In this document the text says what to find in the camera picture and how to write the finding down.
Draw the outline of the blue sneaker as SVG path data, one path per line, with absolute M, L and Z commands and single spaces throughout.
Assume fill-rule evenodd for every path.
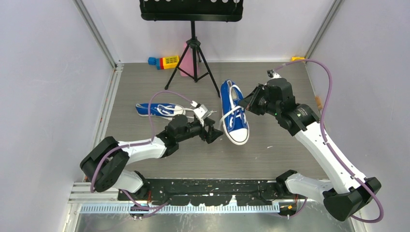
M 184 115 L 187 118 L 193 119 L 193 116 L 188 116 L 187 112 L 192 111 L 193 108 L 186 108 L 174 103 L 152 103 L 150 105 L 150 112 L 148 112 L 149 103 L 137 103 L 135 105 L 139 116 L 157 116 L 167 120 L 172 120 L 176 115 Z
M 244 145 L 249 139 L 249 124 L 245 109 L 239 106 L 243 94 L 232 80 L 226 80 L 220 87 L 222 117 L 219 126 L 235 145 Z

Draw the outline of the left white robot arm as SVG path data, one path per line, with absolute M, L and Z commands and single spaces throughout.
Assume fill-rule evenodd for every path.
M 148 194 L 144 177 L 137 171 L 127 171 L 125 167 L 146 159 L 170 156 L 179 149 L 180 142 L 196 136 L 210 144 L 223 135 L 214 124 L 215 121 L 208 117 L 189 122 L 186 116 L 176 115 L 153 139 L 124 142 L 112 136 L 105 137 L 80 162 L 80 169 L 91 182 L 91 192 L 116 188 L 143 200 Z

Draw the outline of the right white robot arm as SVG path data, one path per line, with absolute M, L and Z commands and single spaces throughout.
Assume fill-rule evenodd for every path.
M 376 199 L 380 181 L 366 177 L 343 155 L 316 113 L 295 101 L 292 85 L 285 78 L 259 84 L 238 104 L 256 115 L 274 116 L 311 153 L 329 178 L 329 182 L 324 182 L 288 170 L 276 178 L 278 196 L 286 199 L 297 194 L 315 200 L 339 221 L 354 217 L 354 213 Z

